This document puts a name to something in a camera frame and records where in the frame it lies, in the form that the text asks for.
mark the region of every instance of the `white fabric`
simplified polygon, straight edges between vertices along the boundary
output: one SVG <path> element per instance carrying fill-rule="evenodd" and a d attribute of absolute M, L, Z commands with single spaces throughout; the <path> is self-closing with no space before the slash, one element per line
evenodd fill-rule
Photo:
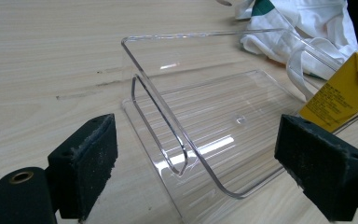
<path fill-rule="evenodd" d="M 244 0 L 237 6 L 237 19 L 249 18 L 252 10 L 248 7 L 253 1 Z M 356 35 L 345 0 L 270 0 L 270 2 L 275 8 L 264 15 L 251 17 L 247 30 L 275 28 L 290 30 L 295 34 L 301 34 L 312 46 L 321 49 L 341 63 L 358 51 Z M 241 39 L 241 43 L 246 50 L 256 54 L 264 53 L 279 63 L 287 63 L 292 52 L 301 44 L 281 36 L 280 33 L 247 35 Z M 313 60 L 299 60 L 306 73 L 312 73 L 324 79 L 329 79 L 333 75 L 321 71 L 316 64 L 313 64 Z M 303 77 L 288 75 L 292 80 L 296 80 L 296 85 L 302 85 Z M 303 91 L 303 93 L 308 95 L 307 98 L 310 97 L 309 92 Z"/>

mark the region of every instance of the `yellow box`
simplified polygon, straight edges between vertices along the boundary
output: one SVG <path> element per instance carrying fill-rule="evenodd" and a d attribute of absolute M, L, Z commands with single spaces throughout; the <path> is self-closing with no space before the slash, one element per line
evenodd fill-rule
<path fill-rule="evenodd" d="M 358 52 L 354 53 L 299 114 L 333 132 L 358 113 Z"/>

